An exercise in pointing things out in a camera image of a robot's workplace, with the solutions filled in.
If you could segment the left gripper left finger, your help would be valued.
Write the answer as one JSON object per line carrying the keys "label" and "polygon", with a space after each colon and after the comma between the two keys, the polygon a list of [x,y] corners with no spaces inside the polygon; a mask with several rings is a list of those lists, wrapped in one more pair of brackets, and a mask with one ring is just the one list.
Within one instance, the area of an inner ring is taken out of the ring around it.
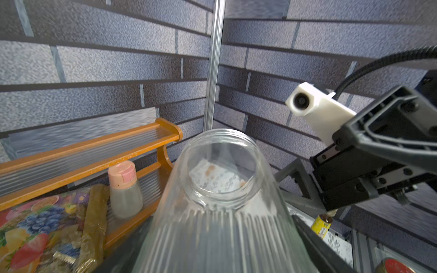
{"label": "left gripper left finger", "polygon": [[115,252],[99,265],[94,273],[131,273],[141,251],[142,244],[150,230],[153,216],[149,217]]}

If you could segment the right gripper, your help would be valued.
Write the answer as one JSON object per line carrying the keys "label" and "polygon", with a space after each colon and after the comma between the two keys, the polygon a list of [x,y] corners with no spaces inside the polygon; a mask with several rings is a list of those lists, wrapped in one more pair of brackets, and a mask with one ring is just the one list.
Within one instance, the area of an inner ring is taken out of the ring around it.
{"label": "right gripper", "polygon": [[285,202],[308,215],[381,195],[406,204],[406,194],[422,183],[437,190],[432,173],[437,170],[437,108],[415,89],[393,88],[343,124],[332,139],[336,144],[310,158],[320,193],[300,159],[274,175],[277,183],[291,177],[298,184],[302,196],[281,193]]}

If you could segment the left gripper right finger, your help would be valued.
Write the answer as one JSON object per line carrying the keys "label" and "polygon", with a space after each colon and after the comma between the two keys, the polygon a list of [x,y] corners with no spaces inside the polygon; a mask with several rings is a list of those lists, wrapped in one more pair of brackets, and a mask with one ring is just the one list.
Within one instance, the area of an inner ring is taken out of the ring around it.
{"label": "left gripper right finger", "polygon": [[355,273],[356,271],[340,258],[298,216],[291,216],[311,261],[320,273]]}

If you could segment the glass jar beige lid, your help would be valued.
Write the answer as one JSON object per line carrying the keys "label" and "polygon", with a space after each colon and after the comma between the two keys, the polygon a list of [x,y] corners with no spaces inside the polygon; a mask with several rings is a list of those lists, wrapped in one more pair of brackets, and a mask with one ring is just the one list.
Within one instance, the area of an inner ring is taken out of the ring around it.
{"label": "glass jar beige lid", "polygon": [[174,164],[135,273],[314,273],[256,143],[232,129],[194,137]]}

